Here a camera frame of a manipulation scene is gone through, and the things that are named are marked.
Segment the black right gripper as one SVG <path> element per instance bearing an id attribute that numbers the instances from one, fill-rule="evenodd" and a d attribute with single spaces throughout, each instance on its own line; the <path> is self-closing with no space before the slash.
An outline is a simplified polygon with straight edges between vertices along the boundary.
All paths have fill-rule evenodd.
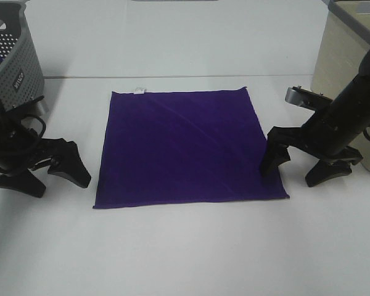
<path id="1" fill-rule="evenodd" d="M 271 129 L 259 166 L 262 176 L 290 161 L 289 146 L 320 159 L 305 176 L 308 187 L 352 173 L 349 163 L 362 156 L 350 143 L 370 125 L 370 77 L 355 76 L 330 106 L 313 112 L 300 127 Z"/>

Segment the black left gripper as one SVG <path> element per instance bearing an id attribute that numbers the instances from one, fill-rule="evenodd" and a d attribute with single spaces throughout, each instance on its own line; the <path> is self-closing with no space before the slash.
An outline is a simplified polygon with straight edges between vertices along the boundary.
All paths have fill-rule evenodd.
<path id="1" fill-rule="evenodd" d="M 87 188 L 91 175 L 75 142 L 46 139 L 46 122 L 30 112 L 0 111 L 0 189 L 42 198 L 46 186 L 30 171 L 50 166 L 49 175 Z"/>

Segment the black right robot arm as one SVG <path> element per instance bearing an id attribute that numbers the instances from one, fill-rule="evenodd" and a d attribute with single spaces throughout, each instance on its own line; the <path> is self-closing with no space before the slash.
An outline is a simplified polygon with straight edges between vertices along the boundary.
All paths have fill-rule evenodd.
<path id="1" fill-rule="evenodd" d="M 314 114 L 300 127 L 272 127 L 259 166 L 260 174 L 268 176 L 288 162 L 290 146 L 318 159 L 305 176 L 309 187 L 351 174 L 351 167 L 363 157 L 350 143 L 370 127 L 370 50 L 354 79 L 335 99 L 293 86 L 288 88 L 285 100 Z"/>

